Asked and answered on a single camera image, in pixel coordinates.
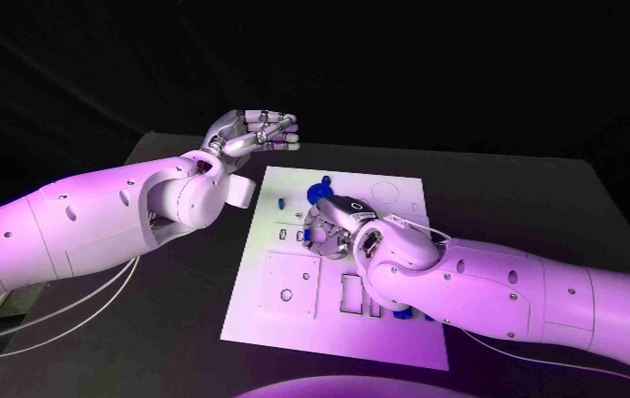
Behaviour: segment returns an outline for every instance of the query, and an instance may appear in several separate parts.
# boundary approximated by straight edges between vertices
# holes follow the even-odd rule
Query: wire
[[[538,362],[538,363],[545,363],[545,364],[554,364],[555,366],[564,366],[567,368],[579,368],[579,369],[584,369],[587,371],[596,371],[596,372],[603,372],[603,373],[609,373],[610,375],[617,375],[619,377],[623,377],[626,380],[630,380],[630,375],[626,375],[623,373],[615,372],[615,371],[607,371],[606,369],[599,369],[599,368],[592,368],[589,366],[579,366],[576,364],[568,364],[568,363],[558,363],[558,362],[548,362],[547,360],[538,360],[538,359],[531,359],[528,357],[521,357],[517,354],[511,354],[509,352],[505,352],[502,350],[499,350],[499,348],[495,348],[492,345],[488,345],[476,336],[473,336],[470,334],[470,332],[465,329],[462,329],[462,331],[469,335],[469,337],[472,339],[475,339],[483,346],[489,347],[492,350],[498,351],[501,354],[508,355],[509,357],[514,357],[515,359],[521,359],[521,360],[527,360],[528,362]]]
[[[114,278],[88,296],[81,298],[77,302],[73,302],[64,309],[55,311],[54,313],[48,314],[47,316],[42,316],[41,318],[35,319],[34,321],[31,321],[28,323],[24,323],[18,327],[9,328],[3,332],[0,332],[0,336],[12,334],[13,332],[22,330],[24,328],[31,327],[37,323],[41,323],[42,321],[47,321],[52,316],[57,316],[60,313],[64,313],[65,311],[68,311],[70,309],[77,307],[83,302],[88,301],[119,280],[119,278],[124,274],[124,271],[129,269],[129,267],[132,266],[133,263],[135,263],[135,259],[130,260],[130,262],[123,267],[123,270],[119,272],[119,274],[114,276]]]
[[[414,225],[416,227],[421,227],[421,228],[424,228],[426,230],[436,232],[436,233],[440,234],[440,235],[442,235],[447,240],[452,239],[452,237],[450,237],[450,236],[449,236],[443,231],[439,231],[439,230],[436,230],[436,229],[432,228],[432,227],[426,227],[424,225],[420,225],[419,223],[413,222],[411,220],[408,220],[408,219],[406,219],[406,218],[401,218],[401,216],[398,216],[398,214],[395,214],[394,216],[397,216],[397,218],[400,218],[401,220],[404,220],[410,225]]]
[[[123,286],[120,287],[119,291],[114,293],[114,296],[111,296],[111,298],[110,298],[109,302],[106,303],[106,305],[96,311],[93,316],[90,316],[90,318],[86,321],[83,321],[80,323],[80,325],[75,325],[67,332],[62,332],[52,339],[48,339],[45,342],[39,343],[38,345],[31,346],[29,348],[25,348],[24,350],[18,350],[15,352],[8,352],[6,354],[0,354],[0,357],[9,357],[9,355],[15,355],[15,354],[19,354],[21,352],[26,352],[26,351],[34,350],[39,346],[44,346],[47,343],[51,343],[51,342],[57,341],[58,339],[61,339],[64,336],[67,336],[67,334],[71,334],[83,325],[86,325],[86,323],[88,323],[93,320],[93,318],[98,315],[98,313],[101,313],[106,310],[106,308],[109,307],[109,305],[114,302],[116,297],[122,293],[122,291],[124,289],[124,286],[129,283],[129,280],[132,280],[132,275],[135,274],[136,268],[139,266],[139,261],[140,261],[140,257],[137,257],[136,259],[133,259],[129,262],[130,264],[132,264],[132,262],[135,262],[135,267],[132,268],[132,271],[129,272],[127,278],[124,279]]]

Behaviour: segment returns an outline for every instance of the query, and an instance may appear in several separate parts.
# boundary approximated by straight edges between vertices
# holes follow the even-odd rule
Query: black background
[[[581,158],[628,216],[622,1],[2,0],[2,199],[267,108],[303,141]]]

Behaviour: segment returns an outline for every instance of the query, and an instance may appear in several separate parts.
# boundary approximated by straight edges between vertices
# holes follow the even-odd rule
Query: table surface
[[[202,137],[150,133],[127,164],[198,148]],[[136,275],[101,314],[67,337],[0,358],[3,396],[234,396],[318,375],[370,375],[479,396],[602,396],[630,381],[506,357],[446,326],[450,372],[220,340],[267,166],[423,178],[433,226],[554,260],[630,272],[630,229],[592,166],[579,160],[305,143],[259,153],[240,170],[257,192],[250,209],[227,206],[212,226],[140,259]],[[67,306],[122,267],[52,281],[28,320]],[[78,324],[120,287],[16,333],[6,352]],[[387,337],[391,344],[395,336]],[[594,354],[555,345],[492,341],[519,355],[630,373]]]

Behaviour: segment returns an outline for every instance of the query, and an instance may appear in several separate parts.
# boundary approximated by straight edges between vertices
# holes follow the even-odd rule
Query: blue piece
[[[414,311],[413,311],[413,307],[410,307],[407,310],[403,311],[395,311],[394,312],[394,317],[397,319],[411,319],[414,318]]]
[[[312,205],[315,205],[321,198],[332,196],[333,194],[335,192],[331,188],[331,177],[326,176],[322,179],[322,182],[319,182],[309,188],[309,191],[306,192],[306,198],[309,199]]]

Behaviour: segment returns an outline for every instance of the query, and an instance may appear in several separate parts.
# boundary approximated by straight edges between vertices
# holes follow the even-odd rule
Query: robotic hand
[[[332,260],[352,252],[364,288],[390,310],[411,305],[478,334],[571,346],[630,364],[630,275],[492,243],[449,236],[433,242],[414,225],[331,196],[309,210],[303,246]]]
[[[259,150],[300,148],[296,116],[230,111],[201,150],[55,181],[0,207],[0,292],[109,269],[208,227],[256,183],[233,172]]]

